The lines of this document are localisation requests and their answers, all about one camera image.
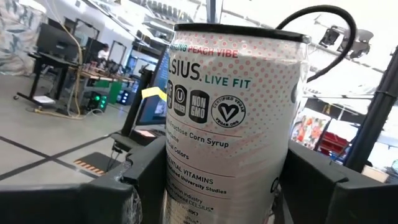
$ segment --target black cable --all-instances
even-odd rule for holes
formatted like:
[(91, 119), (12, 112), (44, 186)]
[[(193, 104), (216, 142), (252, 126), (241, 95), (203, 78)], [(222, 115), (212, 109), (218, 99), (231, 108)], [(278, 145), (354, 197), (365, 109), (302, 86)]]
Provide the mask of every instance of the black cable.
[(111, 157), (108, 160), (108, 164), (106, 165), (106, 172), (109, 171), (109, 165), (111, 164), (111, 161), (113, 160), (113, 150), (111, 152)]
[(349, 39), (348, 39), (347, 45), (346, 45), (345, 49), (342, 51), (342, 53), (337, 58), (335, 58), (335, 60), (332, 61), (331, 64), (329, 64), (326, 68), (320, 70), (314, 76), (308, 78), (307, 83), (316, 80), (317, 78), (319, 78), (322, 75), (329, 72), (334, 66), (338, 65), (347, 56), (348, 52), (351, 50), (351, 48), (355, 42), (355, 38), (356, 38), (356, 24), (355, 24), (354, 18), (346, 10), (344, 10), (340, 7), (329, 6), (329, 5), (311, 6), (311, 7), (302, 9), (300, 11), (297, 11), (297, 12), (293, 13), (292, 15), (290, 15), (285, 20), (283, 20), (275, 29), (281, 30), (288, 23), (292, 22), (293, 20), (295, 20), (301, 16), (304, 16), (304, 15), (307, 15), (310, 13), (314, 13), (314, 12), (329, 12), (329, 13), (335, 14), (335, 15), (343, 18), (347, 22), (348, 27), (349, 27)]
[(116, 155), (116, 157), (113, 159), (113, 153), (114, 153), (114, 151), (112, 150), (112, 152), (111, 152), (111, 157), (109, 158), (109, 161), (108, 161), (108, 165), (106, 165), (106, 172), (108, 172), (109, 170), (112, 169), (112, 166), (113, 166), (114, 163), (117, 161), (118, 156), (120, 155), (120, 153), (118, 153), (118, 154)]
[(109, 170), (112, 169), (114, 163), (118, 160), (119, 155), (120, 155), (120, 153), (118, 153), (118, 154), (116, 155), (116, 157), (113, 159), (112, 164), (109, 166)]

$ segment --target celsius can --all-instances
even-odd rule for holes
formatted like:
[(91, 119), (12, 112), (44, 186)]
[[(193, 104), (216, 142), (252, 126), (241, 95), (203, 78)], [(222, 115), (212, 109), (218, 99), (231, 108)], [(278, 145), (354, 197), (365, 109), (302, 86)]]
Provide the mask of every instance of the celsius can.
[(306, 35), (178, 24), (167, 85), (166, 224), (263, 224), (308, 72)]

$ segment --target black pole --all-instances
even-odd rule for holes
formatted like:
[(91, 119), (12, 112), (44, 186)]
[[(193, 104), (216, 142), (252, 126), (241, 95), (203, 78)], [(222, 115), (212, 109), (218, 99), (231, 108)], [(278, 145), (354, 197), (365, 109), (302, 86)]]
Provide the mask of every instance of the black pole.
[(109, 50), (108, 60), (111, 58), (112, 51), (113, 51), (113, 47), (114, 47), (114, 45), (115, 45), (116, 42), (117, 42), (116, 40), (114, 40), (114, 41), (112, 42), (111, 48), (110, 48), (110, 50)]
[(206, 0), (207, 23), (219, 24), (224, 0)]
[(369, 105), (368, 114), (356, 134), (348, 152), (344, 166), (362, 172), (365, 162), (372, 152), (374, 143), (379, 138), (398, 95), (398, 49), (392, 56), (387, 70)]
[(76, 29), (77, 29), (77, 25), (78, 25), (79, 22), (82, 22), (82, 23), (84, 23), (87, 27), (92, 28), (92, 29), (96, 32), (96, 34), (95, 34), (95, 40), (98, 40), (98, 36), (100, 35), (100, 30), (97, 29), (97, 28), (95, 28), (93, 25), (89, 24), (88, 22), (85, 22), (85, 21), (83, 21), (83, 20), (81, 20), (81, 19), (79, 19), (79, 18), (76, 19), (76, 21), (75, 21), (75, 25), (73, 26), (72, 35), (75, 35)]
[(122, 57), (120, 58), (120, 62), (119, 62), (120, 65), (122, 64), (122, 61), (123, 61), (123, 58), (124, 58), (124, 54), (126, 53), (126, 50), (127, 50), (127, 47), (125, 45), (121, 44), (121, 46), (124, 48), (124, 50), (123, 50)]
[(124, 122), (124, 126), (122, 128), (122, 135), (129, 136), (132, 127), (134, 126), (134, 122), (136, 120), (136, 116), (138, 114), (139, 105), (142, 101), (142, 93), (141, 91), (146, 89), (152, 79), (153, 71), (144, 70), (141, 73), (141, 80), (139, 81), (138, 88), (136, 94), (134, 95), (134, 99), (131, 103), (131, 107), (129, 113), (127, 114), (126, 121)]

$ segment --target computer monitor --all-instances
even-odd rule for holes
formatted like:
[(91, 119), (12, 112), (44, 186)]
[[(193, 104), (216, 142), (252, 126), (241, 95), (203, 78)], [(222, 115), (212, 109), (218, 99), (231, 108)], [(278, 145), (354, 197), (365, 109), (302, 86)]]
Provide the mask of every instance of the computer monitor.
[(41, 25), (36, 46), (39, 52), (53, 54), (65, 60), (75, 59), (78, 53), (78, 46), (70, 34), (48, 24)]
[[(62, 27), (61, 23), (59, 23), (59, 22), (57, 22), (57, 21), (55, 21), (53, 19), (49, 18), (48, 23), (49, 23), (50, 26), (52, 26), (54, 28), (57, 28), (57, 29), (62, 30), (62, 31), (65, 31), (65, 29)], [(72, 29), (70, 27), (65, 26), (65, 28), (67, 28), (67, 31), (69, 31), (69, 32), (72, 31)]]
[[(169, 75), (168, 48), (162, 52), (162, 56), (156, 65), (150, 87), (157, 86), (166, 91), (167, 77)], [(136, 125), (153, 125), (166, 123), (167, 104), (158, 96), (152, 96), (143, 100)]]

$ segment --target gray floor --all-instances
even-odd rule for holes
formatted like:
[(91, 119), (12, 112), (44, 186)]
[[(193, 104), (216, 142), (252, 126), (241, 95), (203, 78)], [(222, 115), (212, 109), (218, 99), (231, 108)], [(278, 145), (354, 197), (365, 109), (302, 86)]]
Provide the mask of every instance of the gray floor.
[(93, 173), (73, 161), (92, 152), (110, 155), (113, 141), (104, 136), (122, 128), (128, 108), (108, 107), (81, 121), (35, 114), (30, 102), (12, 99), (17, 91), (28, 94), (31, 84), (31, 78), (0, 76), (0, 185), (89, 182)]

